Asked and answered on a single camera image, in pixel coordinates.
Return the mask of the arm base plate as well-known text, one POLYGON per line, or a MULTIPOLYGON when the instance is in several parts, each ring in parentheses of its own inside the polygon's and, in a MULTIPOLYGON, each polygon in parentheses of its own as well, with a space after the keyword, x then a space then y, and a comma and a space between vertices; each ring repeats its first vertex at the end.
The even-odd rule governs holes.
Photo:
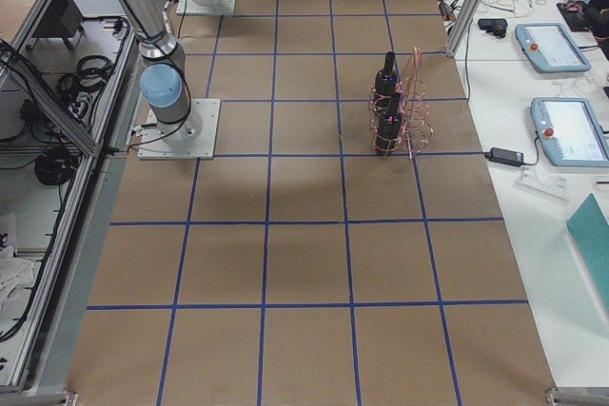
POLYGON ((236 0, 179 0, 176 13, 180 16, 233 15, 236 0))
POLYGON ((183 125, 158 124, 152 109, 138 147, 140 160, 212 160, 214 158, 220 99, 193 99, 189 116, 183 125))

